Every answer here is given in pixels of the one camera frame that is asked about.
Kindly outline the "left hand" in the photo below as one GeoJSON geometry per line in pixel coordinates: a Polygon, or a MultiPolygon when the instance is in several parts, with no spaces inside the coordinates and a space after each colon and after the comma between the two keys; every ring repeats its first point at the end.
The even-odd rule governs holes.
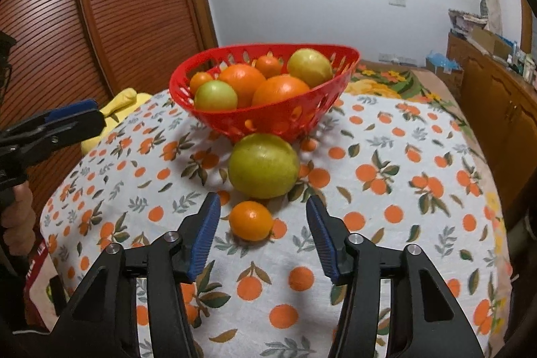
{"type": "Polygon", "coordinates": [[[1,226],[5,229],[3,242],[9,254],[26,257],[31,253],[36,242],[33,194],[28,182],[15,186],[13,194],[14,201],[2,212],[1,216],[1,226]]]}

